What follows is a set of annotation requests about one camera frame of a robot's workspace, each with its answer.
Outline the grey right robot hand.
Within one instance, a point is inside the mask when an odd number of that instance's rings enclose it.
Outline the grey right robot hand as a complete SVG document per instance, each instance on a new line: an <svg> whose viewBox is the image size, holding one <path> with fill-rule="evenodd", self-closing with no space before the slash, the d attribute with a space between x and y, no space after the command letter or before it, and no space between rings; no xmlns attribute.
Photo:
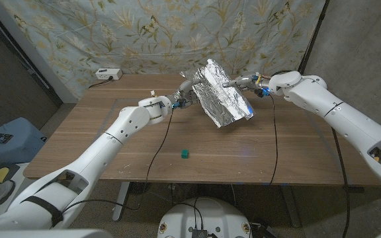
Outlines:
<svg viewBox="0 0 381 238"><path fill-rule="evenodd" d="M258 97L269 96L269 81L271 77L259 72L246 73L224 83L223 88L235 87L240 91L251 91Z"/></svg>

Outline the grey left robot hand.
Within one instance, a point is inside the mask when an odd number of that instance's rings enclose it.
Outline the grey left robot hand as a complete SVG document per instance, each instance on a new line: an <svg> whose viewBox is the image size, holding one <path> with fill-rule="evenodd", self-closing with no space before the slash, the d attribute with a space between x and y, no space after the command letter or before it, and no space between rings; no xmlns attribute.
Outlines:
<svg viewBox="0 0 381 238"><path fill-rule="evenodd" d="M171 104L173 108L184 109L194 104L199 104L200 100L193 90L194 81L185 80L180 87L172 94Z"/></svg>

